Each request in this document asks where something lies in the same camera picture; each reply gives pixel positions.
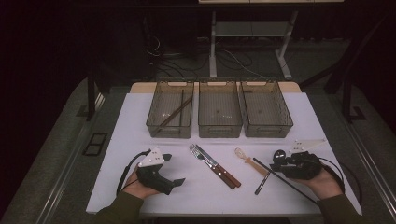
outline fork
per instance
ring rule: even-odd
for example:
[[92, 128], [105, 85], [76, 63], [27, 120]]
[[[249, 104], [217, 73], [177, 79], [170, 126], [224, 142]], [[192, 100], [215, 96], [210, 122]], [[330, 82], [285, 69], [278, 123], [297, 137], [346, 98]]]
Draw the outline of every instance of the fork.
[[233, 181], [231, 181], [229, 178], [227, 178], [227, 176], [222, 175], [221, 170], [217, 166], [214, 166], [209, 161], [207, 161], [205, 159], [204, 155], [202, 155], [202, 153], [195, 147], [195, 145], [191, 145], [191, 146], [189, 146], [189, 148], [190, 148], [190, 152], [192, 153], [192, 155], [194, 155], [194, 157], [196, 159], [198, 159], [200, 161], [204, 161], [206, 163], [206, 165], [210, 168], [210, 170], [212, 170], [213, 173], [215, 173], [218, 177], [220, 177], [220, 179], [222, 181], [224, 181], [224, 183], [226, 183], [228, 185], [228, 187], [230, 187], [230, 189], [235, 188], [235, 184], [233, 183]]

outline steak knife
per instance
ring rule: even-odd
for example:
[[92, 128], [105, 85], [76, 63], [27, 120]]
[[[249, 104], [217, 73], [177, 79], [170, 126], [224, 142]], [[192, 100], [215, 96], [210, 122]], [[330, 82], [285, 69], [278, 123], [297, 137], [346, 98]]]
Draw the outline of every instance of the steak knife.
[[228, 171], [226, 171], [218, 162], [216, 162], [212, 157], [209, 156], [209, 154], [207, 154], [201, 147], [199, 147], [198, 145], [195, 145], [196, 148], [198, 148], [198, 150], [202, 153], [202, 155], [205, 157], [205, 159], [210, 162], [213, 166], [219, 168], [219, 170], [225, 175], [227, 176], [228, 179], [230, 179], [237, 188], [241, 187], [241, 182], [239, 182], [235, 177], [233, 177], [233, 175], [231, 175]]

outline person's left hand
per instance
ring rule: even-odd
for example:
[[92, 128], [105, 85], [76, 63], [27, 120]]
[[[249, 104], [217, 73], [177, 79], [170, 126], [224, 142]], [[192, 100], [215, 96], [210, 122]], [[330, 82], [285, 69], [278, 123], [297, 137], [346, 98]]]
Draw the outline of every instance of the person's left hand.
[[136, 175], [137, 166], [134, 168], [132, 174], [126, 180], [124, 189], [122, 191], [132, 194], [140, 199], [145, 199], [148, 196], [159, 194], [156, 189], [148, 188], [139, 182]]

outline metal rod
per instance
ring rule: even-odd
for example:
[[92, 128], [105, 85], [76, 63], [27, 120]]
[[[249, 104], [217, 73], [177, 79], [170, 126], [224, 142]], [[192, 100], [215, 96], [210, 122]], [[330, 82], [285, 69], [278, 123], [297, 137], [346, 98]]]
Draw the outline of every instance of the metal rod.
[[267, 171], [269, 171], [271, 174], [275, 175], [277, 178], [279, 178], [280, 180], [282, 180], [283, 182], [285, 182], [285, 184], [289, 185], [292, 189], [295, 189], [297, 192], [299, 192], [300, 194], [302, 194], [305, 198], [307, 198], [309, 201], [311, 201], [312, 203], [317, 204], [317, 202], [315, 202], [313, 199], [311, 199], [308, 195], [304, 194], [302, 191], [300, 191], [299, 189], [297, 189], [296, 187], [294, 187], [291, 183], [289, 183], [287, 180], [285, 180], [284, 178], [282, 178], [282, 176], [278, 175], [277, 173], [275, 173], [271, 168], [269, 168], [268, 166], [262, 164], [262, 162], [260, 162], [259, 160], [257, 160], [256, 158], [253, 158], [254, 161], [256, 161], [259, 165], [261, 165], [262, 167], [264, 167]]

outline black cable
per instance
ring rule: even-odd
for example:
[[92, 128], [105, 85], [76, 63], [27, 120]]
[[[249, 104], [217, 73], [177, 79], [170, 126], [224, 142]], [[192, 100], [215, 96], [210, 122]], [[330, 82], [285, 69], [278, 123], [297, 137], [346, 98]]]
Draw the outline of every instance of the black cable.
[[121, 190], [124, 190], [126, 187], [131, 186], [134, 182], [136, 182], [138, 179], [132, 181], [131, 183], [125, 185]]
[[164, 70], [164, 69], [161, 69], [161, 68], [159, 68], [159, 67], [157, 67], [157, 69], [158, 70], [160, 70], [160, 71], [162, 71], [162, 72], [164, 72], [166, 75], [168, 75], [169, 77], [174, 77], [174, 76], [172, 76], [170, 73], [168, 73], [166, 70]]
[[361, 203], [363, 202], [363, 191], [361, 190], [361, 182], [359, 182], [358, 177], [355, 175], [355, 173], [352, 172], [352, 170], [349, 167], [347, 167], [345, 164], [343, 164], [340, 161], [338, 163], [340, 163], [341, 166], [346, 168], [349, 171], [349, 173], [353, 176], [353, 178], [355, 179], [355, 183], [358, 186], [358, 191], [359, 191], [358, 203], [361, 205]]
[[256, 161], [260, 166], [264, 167], [267, 171], [269, 171], [271, 174], [273, 174], [274, 176], [276, 176], [277, 178], [279, 178], [280, 180], [282, 180], [285, 184], [289, 185], [292, 189], [295, 189], [297, 192], [299, 192], [300, 194], [302, 194], [305, 198], [307, 198], [309, 201], [311, 201], [312, 203], [317, 204], [317, 202], [315, 202], [313, 199], [311, 199], [308, 195], [304, 194], [302, 191], [300, 191], [299, 189], [297, 189], [296, 187], [294, 187], [291, 183], [289, 183], [287, 180], [285, 180], [284, 178], [282, 178], [282, 176], [278, 175], [275, 171], [273, 171], [271, 168], [269, 168], [268, 166], [262, 164], [259, 160], [257, 160], [256, 158], [253, 158], [254, 161]]
[[177, 71], [178, 74], [179, 74], [181, 77], [184, 77], [184, 75], [183, 75], [180, 71], [178, 71], [177, 68], [172, 67], [171, 65], [164, 64], [164, 63], [161, 63], [160, 65], [165, 66], [165, 67], [168, 67], [168, 68], [172, 68], [173, 70]]
[[336, 165], [334, 164], [334, 162], [329, 161], [329, 160], [326, 160], [326, 159], [324, 159], [324, 158], [318, 158], [318, 159], [323, 160], [323, 161], [327, 161], [327, 162], [331, 163], [331, 164], [338, 170], [338, 173], [340, 173], [340, 176], [341, 176], [341, 180], [344, 182], [343, 173], [341, 172], [340, 168], [338, 168], [338, 166], [336, 166]]
[[144, 152], [140, 152], [139, 154], [137, 154], [136, 156], [134, 156], [134, 158], [129, 162], [129, 164], [125, 167], [124, 172], [121, 175], [121, 179], [119, 182], [119, 185], [117, 186], [117, 192], [116, 194], [119, 194], [119, 192], [121, 191], [121, 187], [122, 184], [125, 180], [126, 175], [128, 175], [129, 170], [131, 169], [131, 165], [134, 163], [134, 161], [139, 158], [140, 156], [147, 156], [150, 153], [150, 149], [148, 151], [144, 151]]

